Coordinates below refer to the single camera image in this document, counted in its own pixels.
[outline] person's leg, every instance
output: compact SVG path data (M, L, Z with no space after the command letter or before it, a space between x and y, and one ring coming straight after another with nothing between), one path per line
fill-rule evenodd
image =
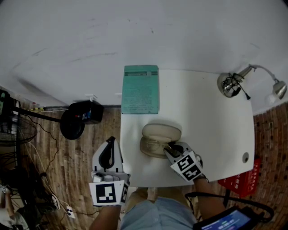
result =
M174 199L174 200L180 202L181 204L190 208L190 206L187 203L187 199L184 197L184 195L181 192L181 188L179 188L179 187L158 188L157 189L157 196Z
M131 194L126 202L125 212L129 212L136 204L147 200L148 188L138 188L135 192Z

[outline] table hole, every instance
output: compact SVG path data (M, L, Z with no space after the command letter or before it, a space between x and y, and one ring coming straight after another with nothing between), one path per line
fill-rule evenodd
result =
M243 154L242 161L243 163L246 163L248 160L249 160L249 153L246 152Z

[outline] tablet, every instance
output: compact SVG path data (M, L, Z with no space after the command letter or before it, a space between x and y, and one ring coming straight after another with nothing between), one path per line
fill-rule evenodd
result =
M242 230L252 229L259 217L250 208L232 207L214 217L197 223L194 230Z

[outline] white table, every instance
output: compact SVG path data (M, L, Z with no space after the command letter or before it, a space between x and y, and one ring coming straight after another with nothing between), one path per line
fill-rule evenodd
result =
M141 131L148 123L179 128L182 131L181 141L201 155L204 173L210 181L253 168L251 103L243 92L234 98L223 96L217 87L217 77L216 74L195 71L160 70L159 113L121 115L120 145L124 171L131 174L131 186L189 184L173 172L167 159L149 157L140 151ZM249 159L244 163L243 154L246 152Z

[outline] power strip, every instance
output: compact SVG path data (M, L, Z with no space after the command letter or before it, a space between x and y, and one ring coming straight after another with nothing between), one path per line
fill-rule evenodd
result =
M66 212L67 212L67 214L68 214L68 216L69 216L70 218L75 219L75 215L74 215L74 213L73 213L72 207L67 206Z

